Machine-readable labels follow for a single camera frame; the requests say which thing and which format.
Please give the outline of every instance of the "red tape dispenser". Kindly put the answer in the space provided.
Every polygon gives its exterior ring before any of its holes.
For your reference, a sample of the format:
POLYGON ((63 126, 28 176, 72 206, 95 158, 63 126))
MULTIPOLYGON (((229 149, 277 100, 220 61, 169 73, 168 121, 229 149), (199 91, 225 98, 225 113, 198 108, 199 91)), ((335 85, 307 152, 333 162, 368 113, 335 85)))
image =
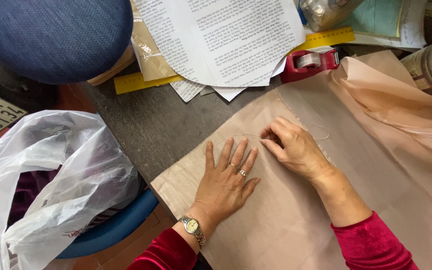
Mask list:
POLYGON ((338 67, 339 55, 336 49, 326 53, 297 50, 287 57, 284 71, 280 74, 281 82, 296 82, 314 76, 323 70, 338 67))

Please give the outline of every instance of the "watch face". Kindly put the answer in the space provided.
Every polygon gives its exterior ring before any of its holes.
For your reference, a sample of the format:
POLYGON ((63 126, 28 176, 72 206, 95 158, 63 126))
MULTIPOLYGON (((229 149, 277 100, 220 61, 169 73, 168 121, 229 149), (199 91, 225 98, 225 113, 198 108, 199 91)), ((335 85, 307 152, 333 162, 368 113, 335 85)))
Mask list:
POLYGON ((198 222, 196 222, 194 219, 191 219, 186 223, 186 229, 190 232, 194 232, 196 229, 198 229, 198 222))

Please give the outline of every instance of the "wooden table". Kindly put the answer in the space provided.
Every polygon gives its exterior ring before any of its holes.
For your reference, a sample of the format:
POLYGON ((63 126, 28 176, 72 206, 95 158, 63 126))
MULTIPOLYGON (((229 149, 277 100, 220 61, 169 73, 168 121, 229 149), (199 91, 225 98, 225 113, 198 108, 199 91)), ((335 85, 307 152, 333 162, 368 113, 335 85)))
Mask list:
MULTIPOLYGON (((135 62, 117 76, 138 71, 135 62)), ((198 94, 188 103, 184 103, 169 84, 121 95, 116 95, 112 79, 99 86, 81 83, 81 87, 151 187, 151 181, 203 142, 234 113, 281 84, 276 76, 269 86, 250 87, 231 102, 213 93, 198 94)), ((195 269, 211 269, 201 253, 195 269)))

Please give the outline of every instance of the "white plastic bag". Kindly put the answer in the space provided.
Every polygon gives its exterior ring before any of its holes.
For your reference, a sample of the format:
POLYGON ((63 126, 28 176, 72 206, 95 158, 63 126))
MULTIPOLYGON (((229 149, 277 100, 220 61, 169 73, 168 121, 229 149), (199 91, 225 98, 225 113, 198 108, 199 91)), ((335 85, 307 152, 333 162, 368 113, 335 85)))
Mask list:
POLYGON ((22 118, 0 138, 0 270, 9 252, 20 270, 42 270, 100 212, 135 197, 139 182, 99 115, 46 110, 22 118), (59 173, 24 218, 6 230, 20 173, 59 173))

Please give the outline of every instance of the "hand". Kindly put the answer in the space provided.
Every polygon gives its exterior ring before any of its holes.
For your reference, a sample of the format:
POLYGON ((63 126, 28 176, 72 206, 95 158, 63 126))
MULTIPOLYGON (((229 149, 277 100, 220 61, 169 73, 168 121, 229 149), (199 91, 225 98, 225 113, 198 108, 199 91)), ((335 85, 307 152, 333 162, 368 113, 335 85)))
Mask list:
MULTIPOLYGON (((201 210, 216 225, 243 207, 261 180, 253 178, 245 184, 246 177, 241 175, 238 168, 228 164, 233 143, 234 139, 232 137, 226 141, 216 167, 213 157, 213 143, 211 141, 207 143, 206 170, 196 192, 194 203, 191 206, 192 211, 198 212, 198 210, 201 210)), ((237 167, 241 165, 247 146, 248 139, 243 138, 237 145, 231 159, 232 164, 237 167)), ((248 157, 240 169, 249 174, 257 156, 258 148, 254 147, 249 151, 248 157)))
POLYGON ((334 168, 313 136, 282 116, 276 117, 261 131, 261 138, 261 143, 281 163, 310 181, 334 168))

